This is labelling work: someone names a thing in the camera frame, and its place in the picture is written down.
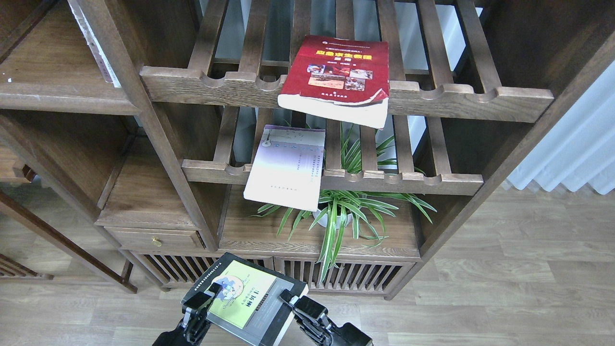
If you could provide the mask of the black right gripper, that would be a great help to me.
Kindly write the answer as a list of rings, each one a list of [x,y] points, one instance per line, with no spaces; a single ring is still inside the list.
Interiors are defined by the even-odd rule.
[[[284,289],[279,298],[292,308],[301,331],[318,346],[372,346],[373,340],[347,322],[339,327],[330,320],[328,309],[307,296],[297,296]]]

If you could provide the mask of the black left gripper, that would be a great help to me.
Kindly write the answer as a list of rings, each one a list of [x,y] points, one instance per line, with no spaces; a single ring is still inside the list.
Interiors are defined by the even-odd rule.
[[[211,283],[205,293],[197,293],[183,303],[184,317],[173,331],[161,333],[154,346],[199,346],[211,322],[207,313],[214,298],[223,298],[223,287]]]

